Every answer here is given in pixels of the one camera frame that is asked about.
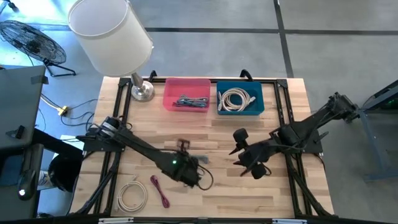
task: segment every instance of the white cable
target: white cable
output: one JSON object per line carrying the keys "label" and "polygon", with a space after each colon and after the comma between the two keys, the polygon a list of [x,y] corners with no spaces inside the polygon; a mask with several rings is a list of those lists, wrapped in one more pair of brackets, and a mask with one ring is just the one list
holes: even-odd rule
{"label": "white cable", "polygon": [[[241,105],[235,105],[231,102],[231,96],[238,95],[242,99]],[[226,111],[244,111],[244,109],[249,106],[251,102],[253,102],[256,97],[250,97],[249,93],[241,88],[230,88],[229,90],[225,91],[221,95],[221,92],[218,92],[218,99],[220,101],[218,105],[218,111],[224,109]]]}
{"label": "white cable", "polygon": [[[142,184],[142,183],[140,183],[140,182],[138,182],[138,181],[136,181],[136,178],[137,178],[137,176],[136,175],[134,175],[134,177],[132,178],[132,181],[130,181],[130,182],[128,182],[126,185],[124,185],[121,189],[120,189],[120,191],[119,191],[119,193],[118,193],[118,197],[117,197],[117,205],[118,205],[118,209],[120,209],[120,210],[122,210],[123,212],[125,212],[125,213],[134,213],[134,212],[139,212],[139,211],[141,211],[144,207],[145,207],[145,205],[146,205],[146,203],[147,203],[147,200],[148,200],[148,193],[147,193],[147,189],[145,188],[145,186]],[[123,202],[123,194],[125,193],[125,191],[129,188],[129,187],[131,187],[131,186],[138,186],[139,188],[141,188],[141,190],[142,190],[142,193],[143,193],[143,196],[144,196],[144,199],[142,200],[142,202],[139,204],[139,205],[137,205],[137,206],[135,206],[135,207],[128,207],[124,202]]]}

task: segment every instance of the gray floor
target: gray floor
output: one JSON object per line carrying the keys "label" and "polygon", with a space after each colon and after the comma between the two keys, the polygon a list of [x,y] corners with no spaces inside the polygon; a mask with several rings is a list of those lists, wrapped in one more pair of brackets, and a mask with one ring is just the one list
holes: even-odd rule
{"label": "gray floor", "polygon": [[[66,24],[67,11],[74,1],[14,2],[21,13],[5,8],[0,21],[16,19],[62,25]],[[146,27],[278,28],[272,0],[133,0],[132,3]],[[394,0],[280,0],[280,8],[286,29],[398,30],[398,1]],[[78,72],[76,77],[50,78],[44,93],[67,106],[96,98],[102,78],[73,34],[44,32],[66,50],[68,60],[64,65]],[[246,68],[255,77],[286,77],[278,34],[152,32],[150,35],[155,49],[141,71],[143,75],[157,70],[165,76],[235,76]],[[304,78],[312,110],[317,110],[335,91],[361,105],[368,96],[397,79],[396,35],[287,35],[287,45],[294,77]],[[5,42],[0,42],[0,53],[0,64],[30,65],[24,54]],[[60,137],[84,133],[84,127],[63,126],[56,112],[46,104],[40,104],[40,108],[49,134]],[[74,116],[94,108],[95,103],[86,105],[76,110]],[[43,128],[40,116],[37,121]],[[322,131],[330,132],[322,143],[336,214],[397,222],[398,180],[366,184],[362,179],[364,174],[375,172],[376,166],[359,120],[350,125],[334,121]],[[51,158],[52,154],[46,152],[43,167],[48,166]],[[43,191],[39,211],[63,215],[69,202],[69,194],[57,189]]]}

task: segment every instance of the pink cable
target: pink cable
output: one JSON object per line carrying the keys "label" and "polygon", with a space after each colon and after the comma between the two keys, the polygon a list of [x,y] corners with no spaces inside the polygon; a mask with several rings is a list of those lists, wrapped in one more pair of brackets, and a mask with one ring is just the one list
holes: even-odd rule
{"label": "pink cable", "polygon": [[160,196],[162,197],[163,207],[169,208],[170,202],[169,202],[169,200],[167,200],[166,196],[163,194],[162,189],[160,189],[160,184],[159,184],[157,177],[155,175],[152,175],[150,177],[150,181],[155,185],[156,189],[159,191]]}

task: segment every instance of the pink plastic container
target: pink plastic container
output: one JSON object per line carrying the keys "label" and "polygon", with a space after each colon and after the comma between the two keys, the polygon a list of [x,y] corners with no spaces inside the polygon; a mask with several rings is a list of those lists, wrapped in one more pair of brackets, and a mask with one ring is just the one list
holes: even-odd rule
{"label": "pink plastic container", "polygon": [[[207,97],[204,108],[173,106],[181,95],[189,98]],[[163,106],[169,111],[207,112],[210,104],[210,80],[204,78],[168,78],[164,88]]]}

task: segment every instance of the blue bin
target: blue bin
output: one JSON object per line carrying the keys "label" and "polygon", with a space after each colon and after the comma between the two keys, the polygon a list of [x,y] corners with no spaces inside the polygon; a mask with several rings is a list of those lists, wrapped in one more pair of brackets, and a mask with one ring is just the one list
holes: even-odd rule
{"label": "blue bin", "polygon": [[[255,96],[256,100],[254,100],[249,106],[247,106],[244,111],[226,111],[224,109],[218,111],[218,105],[220,103],[220,99],[218,98],[218,92],[221,92],[221,94],[223,94],[230,88],[241,88],[243,90],[246,90],[250,97]],[[262,85],[259,82],[218,82],[216,97],[216,110],[219,115],[260,115],[264,111],[264,100],[262,99]],[[231,102],[236,105],[241,105],[242,99],[238,95],[232,95]]]}

